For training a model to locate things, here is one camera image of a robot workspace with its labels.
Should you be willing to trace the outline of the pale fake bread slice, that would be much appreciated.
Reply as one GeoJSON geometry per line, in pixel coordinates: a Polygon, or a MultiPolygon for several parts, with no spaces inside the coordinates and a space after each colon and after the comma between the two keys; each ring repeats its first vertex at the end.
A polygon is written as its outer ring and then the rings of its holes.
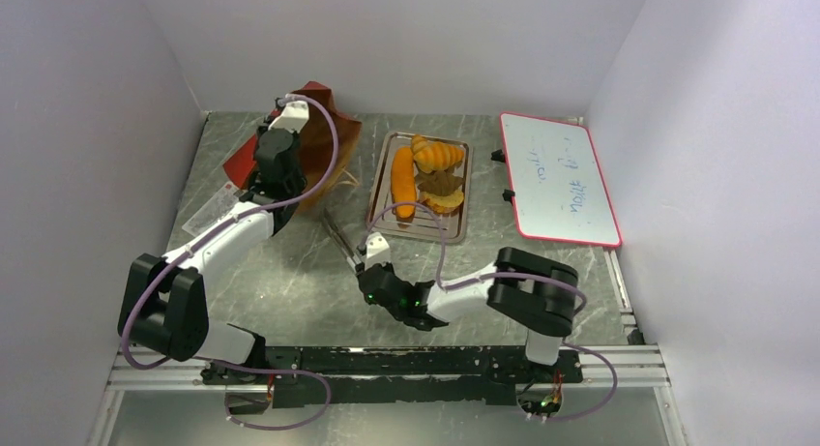
{"type": "Polygon", "coordinates": [[[437,214],[450,214],[456,211],[464,203],[464,200],[465,195],[462,190],[456,190],[446,195],[420,192],[420,202],[437,214]]]}

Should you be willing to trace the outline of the long orange fake baguette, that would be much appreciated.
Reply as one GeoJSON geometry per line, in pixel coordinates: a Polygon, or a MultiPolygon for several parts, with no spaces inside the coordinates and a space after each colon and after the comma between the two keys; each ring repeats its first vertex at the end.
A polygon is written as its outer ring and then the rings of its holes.
{"type": "Polygon", "coordinates": [[[394,154],[391,166],[391,193],[393,202],[398,203],[395,215],[400,220],[409,220],[415,215],[418,199],[414,154],[409,146],[400,147],[394,154]]]}

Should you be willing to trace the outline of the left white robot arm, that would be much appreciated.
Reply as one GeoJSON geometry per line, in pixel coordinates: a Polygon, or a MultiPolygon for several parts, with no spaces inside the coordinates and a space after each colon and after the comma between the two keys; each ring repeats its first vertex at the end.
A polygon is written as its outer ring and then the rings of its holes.
{"type": "Polygon", "coordinates": [[[221,360],[246,384],[264,377],[264,338],[210,319],[206,289],[295,214],[307,185],[299,131],[266,120],[256,131],[249,186],[233,207],[186,245],[132,263],[118,322],[122,346],[136,343],[180,362],[221,360]]]}

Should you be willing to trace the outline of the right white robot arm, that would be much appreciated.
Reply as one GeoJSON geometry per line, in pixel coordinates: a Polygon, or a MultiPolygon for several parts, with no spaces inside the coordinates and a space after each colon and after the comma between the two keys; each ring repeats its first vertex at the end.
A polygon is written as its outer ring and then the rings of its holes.
{"type": "Polygon", "coordinates": [[[388,247],[370,245],[365,251],[355,272],[368,304],[420,331],[490,308],[527,329],[521,367],[535,382],[557,372],[560,347],[587,304],[573,268],[512,247],[500,249],[493,262],[466,276],[415,283],[396,274],[388,247]]]}

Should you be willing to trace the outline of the dark fake bread loaf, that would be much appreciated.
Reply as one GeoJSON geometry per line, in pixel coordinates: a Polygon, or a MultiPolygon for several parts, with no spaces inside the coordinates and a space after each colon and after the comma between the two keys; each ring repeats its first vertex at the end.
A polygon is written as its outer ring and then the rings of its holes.
{"type": "Polygon", "coordinates": [[[453,175],[444,170],[432,171],[430,173],[419,172],[415,176],[415,181],[421,192],[439,195],[446,195],[460,190],[464,184],[463,177],[453,175]]]}

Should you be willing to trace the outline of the metal tongs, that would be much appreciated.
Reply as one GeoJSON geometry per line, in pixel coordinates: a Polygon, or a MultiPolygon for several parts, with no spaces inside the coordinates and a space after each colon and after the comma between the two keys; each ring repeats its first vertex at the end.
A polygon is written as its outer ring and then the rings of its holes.
{"type": "Polygon", "coordinates": [[[346,263],[353,270],[353,273],[358,274],[361,265],[358,252],[353,248],[344,232],[338,227],[331,212],[327,208],[324,208],[321,212],[321,222],[325,231],[343,254],[346,263]]]}

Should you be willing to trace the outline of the red paper bag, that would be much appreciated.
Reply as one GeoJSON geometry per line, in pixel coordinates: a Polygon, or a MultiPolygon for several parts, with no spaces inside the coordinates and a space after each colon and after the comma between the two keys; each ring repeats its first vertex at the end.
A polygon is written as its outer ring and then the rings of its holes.
{"type": "MultiPolygon", "coordinates": [[[[363,124],[338,110],[334,102],[333,91],[320,82],[309,81],[295,92],[320,102],[333,117],[339,136],[339,151],[334,170],[316,193],[300,203],[296,212],[302,214],[314,207],[321,197],[338,182],[358,145],[363,124]]],[[[222,164],[228,179],[239,188],[244,189],[249,186],[251,171],[255,168],[255,163],[252,161],[252,150],[256,142],[256,131],[252,131],[251,137],[222,164]]],[[[332,136],[328,123],[318,109],[311,105],[309,120],[300,132],[299,149],[299,159],[307,178],[307,190],[312,189],[326,171],[331,160],[332,147],[332,136]]]]}

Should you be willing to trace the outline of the orange fake croissant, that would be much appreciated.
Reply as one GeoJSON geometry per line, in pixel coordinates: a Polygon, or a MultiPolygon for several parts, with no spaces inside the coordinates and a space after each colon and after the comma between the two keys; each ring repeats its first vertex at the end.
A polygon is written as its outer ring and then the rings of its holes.
{"type": "Polygon", "coordinates": [[[429,140],[420,134],[411,138],[410,148],[416,166],[423,173],[446,171],[460,164],[465,157],[465,151],[461,147],[429,140]]]}

